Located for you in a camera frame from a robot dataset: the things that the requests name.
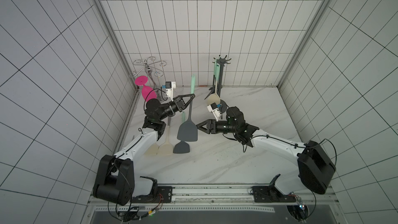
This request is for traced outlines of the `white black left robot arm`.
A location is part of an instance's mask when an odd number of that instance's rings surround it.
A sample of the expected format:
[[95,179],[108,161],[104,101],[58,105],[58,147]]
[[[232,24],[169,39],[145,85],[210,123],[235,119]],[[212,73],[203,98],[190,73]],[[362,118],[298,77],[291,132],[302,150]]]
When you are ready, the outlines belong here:
[[145,108],[143,133],[114,155],[105,155],[100,160],[93,196],[122,206],[135,198],[156,199],[159,193],[157,180],[139,176],[134,172],[134,165],[163,135],[166,128],[163,119],[183,112],[194,98],[195,94],[184,94],[167,103],[149,100]]

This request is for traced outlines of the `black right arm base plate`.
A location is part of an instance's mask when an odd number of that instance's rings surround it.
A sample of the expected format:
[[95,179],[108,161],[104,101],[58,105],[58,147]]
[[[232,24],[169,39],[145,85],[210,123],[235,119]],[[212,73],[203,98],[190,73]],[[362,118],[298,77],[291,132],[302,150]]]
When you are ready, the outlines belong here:
[[277,174],[268,186],[252,186],[250,194],[254,196],[255,203],[295,203],[296,197],[291,195],[283,195],[279,192],[275,183],[280,177]]

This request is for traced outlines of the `cream spatula grey handle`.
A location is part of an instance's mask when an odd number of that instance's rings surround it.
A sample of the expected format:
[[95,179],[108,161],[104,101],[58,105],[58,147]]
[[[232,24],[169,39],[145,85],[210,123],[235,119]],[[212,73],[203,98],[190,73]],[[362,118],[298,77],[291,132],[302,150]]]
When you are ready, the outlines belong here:
[[168,119],[167,119],[166,139],[165,139],[165,142],[159,147],[157,155],[168,156],[173,153],[173,145],[170,143],[171,118],[172,117],[168,117]]

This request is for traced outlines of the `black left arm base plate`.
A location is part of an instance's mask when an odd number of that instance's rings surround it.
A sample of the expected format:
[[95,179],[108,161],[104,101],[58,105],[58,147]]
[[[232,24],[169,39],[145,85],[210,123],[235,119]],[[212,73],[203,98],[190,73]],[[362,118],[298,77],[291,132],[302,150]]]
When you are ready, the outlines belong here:
[[161,200],[170,203],[172,195],[172,186],[162,186],[155,178],[141,176],[135,181],[132,203],[154,203]]

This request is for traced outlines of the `cream turner mint handle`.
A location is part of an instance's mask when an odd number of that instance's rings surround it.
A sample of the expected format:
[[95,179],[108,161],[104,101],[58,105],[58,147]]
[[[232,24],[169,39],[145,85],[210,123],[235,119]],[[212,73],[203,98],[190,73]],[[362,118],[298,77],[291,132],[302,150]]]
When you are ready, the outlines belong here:
[[207,105],[211,105],[213,103],[218,105],[221,102],[220,96],[217,93],[219,73],[220,73],[220,64],[216,61],[215,62],[215,72],[214,72],[214,78],[215,78],[214,92],[212,94],[210,94],[209,97],[207,98],[207,100],[206,100]]

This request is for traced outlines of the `cream spatula mint handle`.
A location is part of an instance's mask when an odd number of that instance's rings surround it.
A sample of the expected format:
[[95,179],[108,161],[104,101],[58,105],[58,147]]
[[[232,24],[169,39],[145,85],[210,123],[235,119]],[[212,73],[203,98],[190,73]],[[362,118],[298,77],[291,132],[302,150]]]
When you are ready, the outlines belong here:
[[145,152],[145,155],[155,156],[158,153],[158,150],[159,150],[159,145],[153,144],[147,149],[147,151]]

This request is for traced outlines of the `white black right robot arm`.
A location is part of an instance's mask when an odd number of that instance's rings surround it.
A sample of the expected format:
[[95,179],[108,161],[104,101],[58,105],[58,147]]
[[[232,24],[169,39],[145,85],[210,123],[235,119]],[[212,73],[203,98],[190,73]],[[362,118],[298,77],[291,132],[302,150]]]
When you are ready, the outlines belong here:
[[283,195],[304,189],[324,195],[336,171],[320,143],[294,142],[272,136],[247,123],[236,106],[227,109],[226,120],[208,119],[197,124],[197,128],[207,134],[232,133],[242,145],[267,150],[294,164],[294,171],[276,175],[269,184]]

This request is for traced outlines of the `grey spatula mint handle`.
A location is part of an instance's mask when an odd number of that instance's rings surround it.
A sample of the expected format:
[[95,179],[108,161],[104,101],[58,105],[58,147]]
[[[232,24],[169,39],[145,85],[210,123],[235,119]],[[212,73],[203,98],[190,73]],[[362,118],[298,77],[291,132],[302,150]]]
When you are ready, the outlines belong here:
[[177,140],[179,140],[179,143],[174,146],[174,149],[173,149],[174,154],[184,154],[184,153],[190,152],[189,144],[187,142],[183,141],[180,137],[181,136],[180,129],[182,128],[182,125],[186,122],[185,112],[181,113],[181,118],[182,118],[182,123],[179,127],[178,134],[177,134]]
[[177,139],[180,141],[196,142],[198,140],[198,129],[195,123],[191,119],[192,106],[193,106],[192,103],[193,102],[191,102],[189,106],[188,119],[184,123],[182,123],[181,126],[179,127]]

